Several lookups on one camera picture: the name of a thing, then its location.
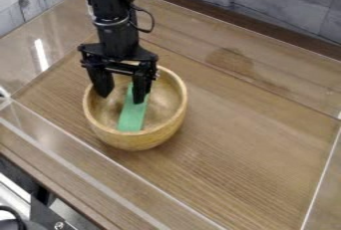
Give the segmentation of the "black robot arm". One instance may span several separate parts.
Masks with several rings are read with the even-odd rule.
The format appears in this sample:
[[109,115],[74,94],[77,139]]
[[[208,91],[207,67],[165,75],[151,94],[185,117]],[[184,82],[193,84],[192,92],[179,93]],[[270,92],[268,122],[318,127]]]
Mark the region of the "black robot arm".
[[140,104],[151,91],[157,76],[155,53],[140,46],[138,33],[149,33],[137,24],[138,11],[151,13],[134,5],[134,0],[86,0],[98,42],[81,44],[81,66],[97,95],[105,98],[114,88],[113,74],[132,77],[133,103]]

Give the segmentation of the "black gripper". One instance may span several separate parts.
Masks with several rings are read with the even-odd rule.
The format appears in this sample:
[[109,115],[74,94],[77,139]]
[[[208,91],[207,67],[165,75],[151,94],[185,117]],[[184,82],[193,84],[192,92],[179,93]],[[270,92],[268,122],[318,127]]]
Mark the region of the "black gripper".
[[141,104],[156,78],[159,57],[140,45],[140,29],[134,20],[93,21],[98,42],[81,44],[81,67],[86,70],[97,95],[105,98],[114,88],[112,74],[132,77],[133,103]]

